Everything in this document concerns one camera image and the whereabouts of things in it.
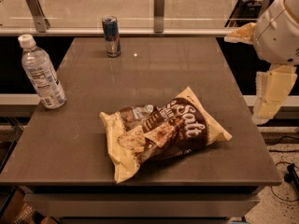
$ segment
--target glass panel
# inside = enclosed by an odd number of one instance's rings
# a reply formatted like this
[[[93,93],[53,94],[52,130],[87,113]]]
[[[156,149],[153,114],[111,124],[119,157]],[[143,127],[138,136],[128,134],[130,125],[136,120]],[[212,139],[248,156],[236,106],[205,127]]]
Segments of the glass panel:
[[[106,15],[113,15],[118,18],[120,29],[153,29],[153,0],[39,0],[39,2],[50,21],[50,28],[92,28],[100,31],[101,19]],[[165,0],[164,29],[224,28],[236,3],[237,0]],[[25,0],[1,0],[0,14],[2,28],[35,29]]]

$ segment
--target blue can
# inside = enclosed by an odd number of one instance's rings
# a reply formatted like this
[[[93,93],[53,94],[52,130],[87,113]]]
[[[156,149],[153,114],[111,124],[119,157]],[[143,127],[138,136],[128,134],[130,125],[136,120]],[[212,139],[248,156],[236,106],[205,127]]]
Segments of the blue can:
[[[117,57],[121,55],[121,42],[118,28],[118,20],[114,16],[102,19],[103,32],[106,40],[107,55]]]

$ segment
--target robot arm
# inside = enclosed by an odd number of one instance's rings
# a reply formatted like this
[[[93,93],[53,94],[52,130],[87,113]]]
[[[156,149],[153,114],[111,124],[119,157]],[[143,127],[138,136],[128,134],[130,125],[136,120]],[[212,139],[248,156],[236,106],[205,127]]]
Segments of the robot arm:
[[[257,73],[252,116],[256,124],[266,123],[279,111],[297,79],[299,0],[275,0],[257,23],[244,25],[224,40],[252,44],[259,58],[271,63],[268,72]]]

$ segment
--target white bottle cap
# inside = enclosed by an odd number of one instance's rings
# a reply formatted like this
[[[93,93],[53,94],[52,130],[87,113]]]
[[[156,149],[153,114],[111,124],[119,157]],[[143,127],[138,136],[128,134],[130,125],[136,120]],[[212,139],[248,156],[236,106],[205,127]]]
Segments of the white bottle cap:
[[[21,48],[23,49],[30,49],[36,45],[34,38],[29,34],[20,35],[18,40],[20,42]]]

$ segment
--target table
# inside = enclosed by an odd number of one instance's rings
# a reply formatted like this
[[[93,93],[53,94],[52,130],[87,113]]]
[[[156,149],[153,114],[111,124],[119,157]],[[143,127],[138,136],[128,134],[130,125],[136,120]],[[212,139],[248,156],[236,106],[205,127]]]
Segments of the table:
[[[0,175],[43,215],[242,217],[263,187],[281,183],[215,38],[122,37],[118,58],[104,38],[76,38],[58,76],[67,103],[38,105]],[[163,106],[187,86],[233,139],[145,163],[116,185],[99,112]]]

